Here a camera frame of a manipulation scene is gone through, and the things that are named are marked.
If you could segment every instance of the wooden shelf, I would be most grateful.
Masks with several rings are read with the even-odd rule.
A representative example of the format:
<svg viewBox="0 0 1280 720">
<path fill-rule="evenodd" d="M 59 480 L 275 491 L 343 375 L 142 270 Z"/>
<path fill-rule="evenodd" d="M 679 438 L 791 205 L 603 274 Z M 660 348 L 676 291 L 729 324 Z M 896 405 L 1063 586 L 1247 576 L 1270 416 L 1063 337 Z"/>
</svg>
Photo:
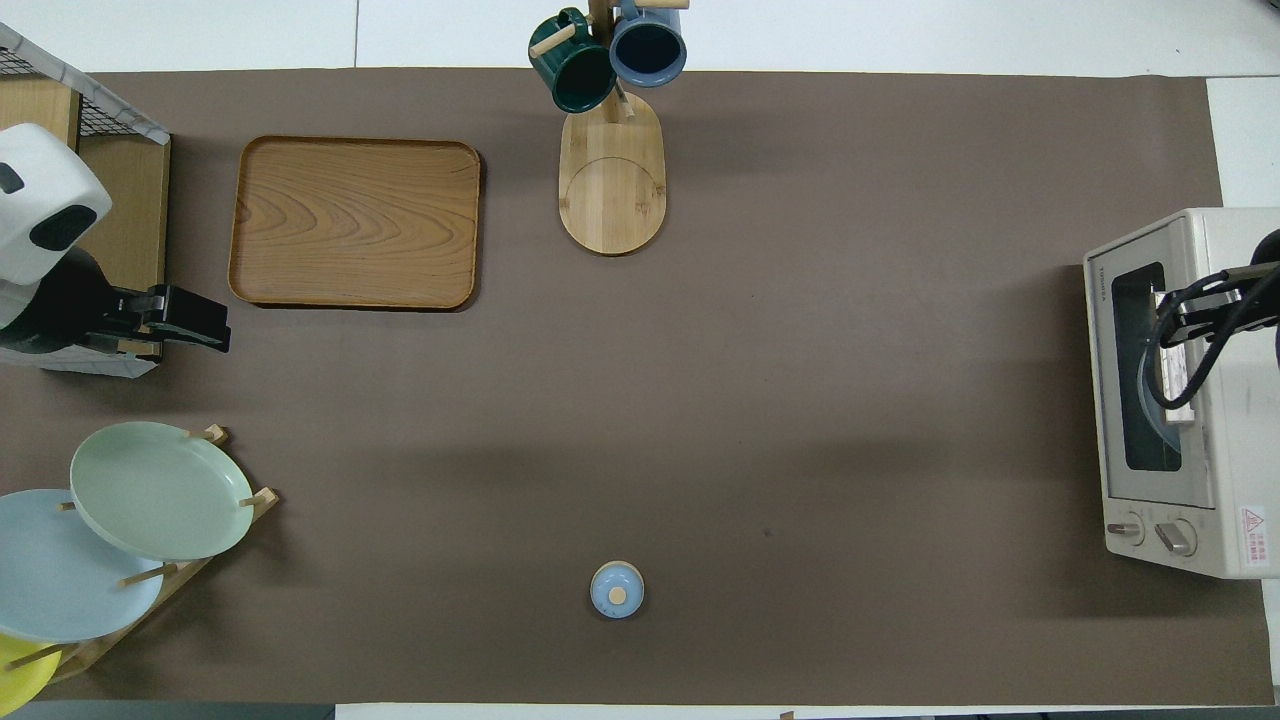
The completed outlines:
<svg viewBox="0 0 1280 720">
<path fill-rule="evenodd" d="M 36 123 L 76 149 L 79 94 L 44 76 L 0 77 L 0 129 Z"/>
<path fill-rule="evenodd" d="M 169 146 L 134 135 L 93 136 L 81 138 L 79 156 L 111 196 L 111 211 L 79 247 L 116 287 L 163 283 Z"/>
</svg>

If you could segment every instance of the blue mug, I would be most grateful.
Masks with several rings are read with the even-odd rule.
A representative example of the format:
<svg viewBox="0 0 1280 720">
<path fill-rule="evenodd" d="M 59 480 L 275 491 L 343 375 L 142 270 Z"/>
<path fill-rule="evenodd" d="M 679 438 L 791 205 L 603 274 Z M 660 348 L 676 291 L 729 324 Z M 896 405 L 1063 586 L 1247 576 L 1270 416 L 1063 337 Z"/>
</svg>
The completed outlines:
<svg viewBox="0 0 1280 720">
<path fill-rule="evenodd" d="M 622 0 L 622 18 L 609 46 L 618 79 L 636 87 L 667 85 L 685 69 L 685 55 L 680 10 L 641 9 L 635 0 Z"/>
</svg>

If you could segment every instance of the warning label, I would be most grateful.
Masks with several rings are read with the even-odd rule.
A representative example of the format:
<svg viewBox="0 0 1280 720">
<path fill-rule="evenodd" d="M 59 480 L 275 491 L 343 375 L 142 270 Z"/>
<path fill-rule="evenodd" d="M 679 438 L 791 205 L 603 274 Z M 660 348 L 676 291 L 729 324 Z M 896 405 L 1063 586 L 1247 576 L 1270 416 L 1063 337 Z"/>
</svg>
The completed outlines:
<svg viewBox="0 0 1280 720">
<path fill-rule="evenodd" d="M 1266 518 L 1267 511 L 1260 505 L 1240 507 L 1240 529 L 1244 536 L 1244 564 L 1247 566 L 1271 565 Z"/>
</svg>

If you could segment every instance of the yellow plate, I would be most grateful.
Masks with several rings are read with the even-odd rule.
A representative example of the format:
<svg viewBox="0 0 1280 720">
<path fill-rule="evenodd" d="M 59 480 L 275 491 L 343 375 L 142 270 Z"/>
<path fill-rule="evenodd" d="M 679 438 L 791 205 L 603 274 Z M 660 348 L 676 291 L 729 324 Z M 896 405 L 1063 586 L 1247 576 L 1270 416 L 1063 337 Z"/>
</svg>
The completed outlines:
<svg viewBox="0 0 1280 720">
<path fill-rule="evenodd" d="M 55 652 L 15 670 L 5 670 L 4 666 L 47 646 L 49 643 L 33 643 L 0 635 L 0 717 L 27 705 L 27 701 L 45 689 L 49 679 L 54 676 L 54 670 L 58 670 L 58 662 L 63 653 Z"/>
</svg>

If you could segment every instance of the plate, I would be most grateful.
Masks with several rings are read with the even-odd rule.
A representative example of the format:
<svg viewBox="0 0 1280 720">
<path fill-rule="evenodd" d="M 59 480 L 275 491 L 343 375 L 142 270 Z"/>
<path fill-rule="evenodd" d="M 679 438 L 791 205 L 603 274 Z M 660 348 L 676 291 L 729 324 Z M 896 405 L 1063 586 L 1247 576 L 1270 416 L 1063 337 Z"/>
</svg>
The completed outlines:
<svg viewBox="0 0 1280 720">
<path fill-rule="evenodd" d="M 156 564 L 104 542 L 58 505 L 64 489 L 0 497 L 0 633 L 72 643 L 124 628 L 151 607 L 161 578 L 122 588 L 118 580 Z"/>
<path fill-rule="evenodd" d="M 253 495 L 236 461 L 212 443 L 161 423 L 93 433 L 72 457 L 76 509 L 104 539 L 151 560 L 198 560 L 248 532 Z"/>
<path fill-rule="evenodd" d="M 55 652 L 47 655 L 13 670 L 5 670 L 4 666 L 47 644 L 0 635 L 0 717 L 27 705 L 40 691 L 45 689 L 49 679 L 58 670 L 58 662 L 61 660 L 63 653 Z"/>
</svg>

